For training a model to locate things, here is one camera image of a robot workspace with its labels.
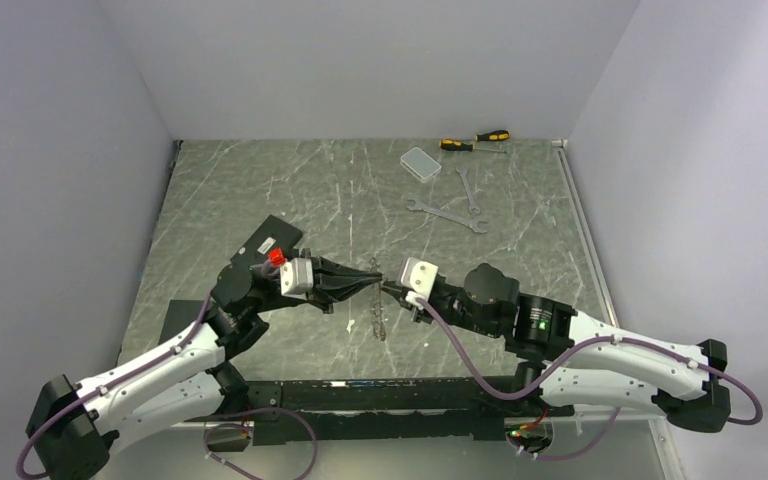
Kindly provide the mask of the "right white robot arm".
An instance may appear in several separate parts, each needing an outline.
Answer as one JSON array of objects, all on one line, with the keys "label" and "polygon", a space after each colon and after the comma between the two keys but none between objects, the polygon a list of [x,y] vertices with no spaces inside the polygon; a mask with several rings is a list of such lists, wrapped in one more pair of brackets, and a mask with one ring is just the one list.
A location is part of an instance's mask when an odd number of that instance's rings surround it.
[{"label": "right white robot arm", "polygon": [[519,360],[513,385],[502,391],[478,382],[524,415],[570,405],[628,408],[700,433],[721,431],[731,416],[730,392],[717,375],[727,364],[719,341],[682,345],[634,334],[523,293],[518,280],[487,263],[457,286],[411,258],[382,290],[450,340],[457,328],[503,340]]}]

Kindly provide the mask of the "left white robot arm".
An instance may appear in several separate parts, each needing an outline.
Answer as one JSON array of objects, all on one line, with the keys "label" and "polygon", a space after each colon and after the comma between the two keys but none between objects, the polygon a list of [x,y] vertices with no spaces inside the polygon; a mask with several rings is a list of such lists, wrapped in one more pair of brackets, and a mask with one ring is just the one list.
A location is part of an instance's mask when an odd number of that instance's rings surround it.
[{"label": "left white robot arm", "polygon": [[268,330],[262,313],[338,302],[381,282],[377,271],[341,265],[306,250],[240,250],[220,271],[195,318],[148,352],[77,382],[45,383],[26,426],[15,473],[35,453],[40,479],[90,479],[112,455],[183,420],[239,417],[247,385],[230,364]]}]

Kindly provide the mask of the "black flat device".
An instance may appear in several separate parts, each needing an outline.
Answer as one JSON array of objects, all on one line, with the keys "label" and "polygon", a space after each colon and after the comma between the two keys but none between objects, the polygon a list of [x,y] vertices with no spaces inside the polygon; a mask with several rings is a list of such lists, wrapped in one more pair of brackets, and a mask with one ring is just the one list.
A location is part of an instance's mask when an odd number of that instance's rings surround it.
[{"label": "black flat device", "polygon": [[234,265],[263,264],[274,249],[293,249],[303,238],[303,231],[290,223],[268,215],[230,258]]}]

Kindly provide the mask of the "large silver open-end wrench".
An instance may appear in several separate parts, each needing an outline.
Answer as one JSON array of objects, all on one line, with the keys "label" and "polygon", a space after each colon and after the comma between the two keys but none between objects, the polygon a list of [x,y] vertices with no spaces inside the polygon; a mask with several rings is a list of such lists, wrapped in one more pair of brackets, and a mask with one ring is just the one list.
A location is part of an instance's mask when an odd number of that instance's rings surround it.
[{"label": "large silver open-end wrench", "polygon": [[486,227],[488,221],[485,218],[482,218],[481,216],[464,217],[464,216],[452,213],[448,210],[443,210],[437,207],[432,207],[430,205],[427,205],[426,203],[424,203],[423,201],[417,198],[408,198],[406,203],[406,208],[410,211],[424,212],[430,215],[434,215],[434,216],[449,220],[451,222],[457,223],[459,225],[462,225],[470,229],[472,232],[476,234],[485,234],[489,232],[489,230]]}]

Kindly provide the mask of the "small silver open-end wrench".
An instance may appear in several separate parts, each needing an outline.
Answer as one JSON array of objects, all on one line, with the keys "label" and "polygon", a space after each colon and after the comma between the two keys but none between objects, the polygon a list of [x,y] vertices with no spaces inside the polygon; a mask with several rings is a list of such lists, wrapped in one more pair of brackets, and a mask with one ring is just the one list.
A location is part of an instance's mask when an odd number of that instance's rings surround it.
[{"label": "small silver open-end wrench", "polygon": [[456,168],[456,173],[459,175],[459,178],[462,181],[462,184],[463,184],[463,187],[464,187],[464,190],[465,190],[465,194],[466,194],[467,200],[469,202],[469,212],[470,212],[470,214],[474,215],[474,216],[480,215],[482,213],[482,209],[481,209],[481,207],[479,206],[479,204],[477,203],[477,201],[475,199],[473,188],[472,188],[472,186],[471,186],[471,184],[469,182],[469,178],[468,178],[469,169],[467,167],[460,166],[460,167]]}]

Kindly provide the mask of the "near yellow-black screwdriver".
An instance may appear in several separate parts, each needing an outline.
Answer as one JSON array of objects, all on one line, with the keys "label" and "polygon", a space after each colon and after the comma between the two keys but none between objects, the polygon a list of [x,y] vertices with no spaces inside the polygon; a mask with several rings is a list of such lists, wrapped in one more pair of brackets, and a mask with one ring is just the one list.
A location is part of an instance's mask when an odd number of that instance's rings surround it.
[{"label": "near yellow-black screwdriver", "polygon": [[462,141],[454,140],[454,139],[440,140],[439,148],[441,150],[449,151],[449,152],[485,152],[485,153],[493,153],[493,154],[505,153],[505,150],[478,147],[475,144],[464,143]]}]

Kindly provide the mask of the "yellow-black screwdriver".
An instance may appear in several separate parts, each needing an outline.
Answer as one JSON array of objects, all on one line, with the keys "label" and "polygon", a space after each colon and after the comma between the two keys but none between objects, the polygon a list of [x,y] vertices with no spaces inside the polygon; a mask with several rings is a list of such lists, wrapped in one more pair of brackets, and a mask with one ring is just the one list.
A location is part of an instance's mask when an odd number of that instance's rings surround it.
[{"label": "yellow-black screwdriver", "polygon": [[494,130],[475,134],[470,138],[471,142],[503,142],[510,138],[508,130]]},{"label": "yellow-black screwdriver", "polygon": [[478,147],[475,144],[464,143],[462,141],[454,140],[454,139],[440,140],[439,148],[441,150],[449,151],[449,152],[485,152],[485,153],[493,153],[493,154],[505,153],[505,150]]}]

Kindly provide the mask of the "far yellow-black screwdriver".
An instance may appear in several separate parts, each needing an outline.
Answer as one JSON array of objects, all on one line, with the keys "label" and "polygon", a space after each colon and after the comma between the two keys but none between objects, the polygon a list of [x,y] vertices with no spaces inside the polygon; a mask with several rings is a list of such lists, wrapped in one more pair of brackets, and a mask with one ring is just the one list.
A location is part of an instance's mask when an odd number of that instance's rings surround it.
[{"label": "far yellow-black screwdriver", "polygon": [[508,130],[494,130],[475,134],[470,138],[471,142],[503,142],[510,138]]}]

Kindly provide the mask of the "white rectangular network switch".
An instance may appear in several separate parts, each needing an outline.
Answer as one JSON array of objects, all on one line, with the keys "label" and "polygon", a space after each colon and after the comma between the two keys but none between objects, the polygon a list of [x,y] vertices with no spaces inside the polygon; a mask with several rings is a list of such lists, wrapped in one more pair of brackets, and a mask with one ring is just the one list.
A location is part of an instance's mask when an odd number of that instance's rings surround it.
[{"label": "white rectangular network switch", "polygon": [[432,181],[442,170],[441,164],[419,147],[404,153],[400,165],[423,184]]}]

